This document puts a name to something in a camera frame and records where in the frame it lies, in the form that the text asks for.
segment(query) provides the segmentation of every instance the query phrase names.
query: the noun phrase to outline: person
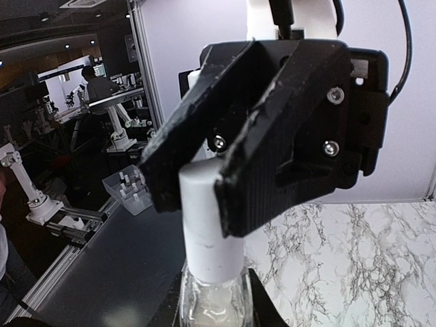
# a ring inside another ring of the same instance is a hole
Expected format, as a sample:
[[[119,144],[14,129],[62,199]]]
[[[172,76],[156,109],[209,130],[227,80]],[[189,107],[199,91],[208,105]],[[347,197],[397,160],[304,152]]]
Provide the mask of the person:
[[[120,90],[120,86],[117,83],[103,76],[97,77],[91,66],[85,66],[82,69],[82,76],[88,82],[89,103],[112,97],[113,93]]]
[[[0,208],[5,192],[5,173],[0,168]],[[6,321],[35,282],[35,277],[7,239],[5,228],[0,223],[0,324]]]

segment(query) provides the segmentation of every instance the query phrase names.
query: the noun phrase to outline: white marble tabletop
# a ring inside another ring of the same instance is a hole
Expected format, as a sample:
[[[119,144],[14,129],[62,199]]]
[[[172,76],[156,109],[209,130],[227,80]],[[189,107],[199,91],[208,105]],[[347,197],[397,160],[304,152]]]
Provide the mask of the white marble tabletop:
[[[246,237],[295,327],[436,326],[436,204],[306,204]]]

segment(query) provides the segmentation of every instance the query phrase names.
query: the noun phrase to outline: bottle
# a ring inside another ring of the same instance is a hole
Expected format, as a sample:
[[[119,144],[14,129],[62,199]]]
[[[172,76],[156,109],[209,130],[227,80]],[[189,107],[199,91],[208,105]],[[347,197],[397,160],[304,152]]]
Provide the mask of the bottle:
[[[221,232],[214,192],[222,159],[189,163],[179,173],[187,264],[181,327],[252,327],[253,299],[243,239]]]

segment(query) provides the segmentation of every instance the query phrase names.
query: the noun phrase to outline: white partition panel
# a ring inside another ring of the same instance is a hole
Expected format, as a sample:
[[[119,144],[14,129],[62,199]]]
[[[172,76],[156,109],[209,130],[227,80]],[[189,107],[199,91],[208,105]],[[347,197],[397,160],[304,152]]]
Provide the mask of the white partition panel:
[[[178,73],[198,67],[202,48],[244,40],[246,0],[147,0],[144,29],[155,81],[168,119],[180,101]],[[349,46],[379,49],[390,60],[390,91],[405,60],[405,32],[397,0],[343,0]],[[427,197],[436,162],[436,1],[407,1],[414,32],[414,62],[404,91],[391,106],[376,172],[327,202],[419,200]]]

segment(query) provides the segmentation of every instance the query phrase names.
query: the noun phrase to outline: silver screw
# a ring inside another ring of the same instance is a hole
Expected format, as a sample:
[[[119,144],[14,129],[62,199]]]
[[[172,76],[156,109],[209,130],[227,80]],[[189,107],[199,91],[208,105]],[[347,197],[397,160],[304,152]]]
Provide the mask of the silver screw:
[[[218,150],[222,150],[225,148],[225,140],[220,135],[215,136],[213,140],[213,144]]]
[[[327,100],[332,104],[341,104],[345,99],[345,92],[340,87],[334,87],[327,93]]]
[[[336,157],[339,153],[339,144],[335,141],[326,141],[322,146],[322,150],[327,156]]]

